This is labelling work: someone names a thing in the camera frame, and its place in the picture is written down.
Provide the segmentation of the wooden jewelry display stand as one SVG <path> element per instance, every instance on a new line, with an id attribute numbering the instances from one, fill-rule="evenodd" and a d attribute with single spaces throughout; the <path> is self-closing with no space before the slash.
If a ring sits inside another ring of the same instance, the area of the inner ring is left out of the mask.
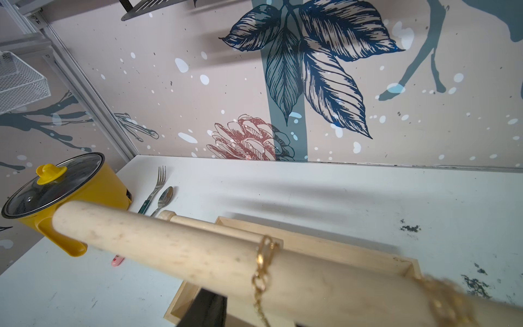
<path id="1" fill-rule="evenodd" d="M 53 228 L 302 326 L 521 326 L 522 310 L 447 280 L 366 271 L 143 215 L 73 201 Z"/>

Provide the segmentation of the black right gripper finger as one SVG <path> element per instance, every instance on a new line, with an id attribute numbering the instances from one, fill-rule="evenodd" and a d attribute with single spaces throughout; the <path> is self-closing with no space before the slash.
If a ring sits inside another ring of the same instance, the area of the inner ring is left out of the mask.
<path id="1" fill-rule="evenodd" d="M 177 327 L 224 327 L 227 297 L 201 289 Z"/>

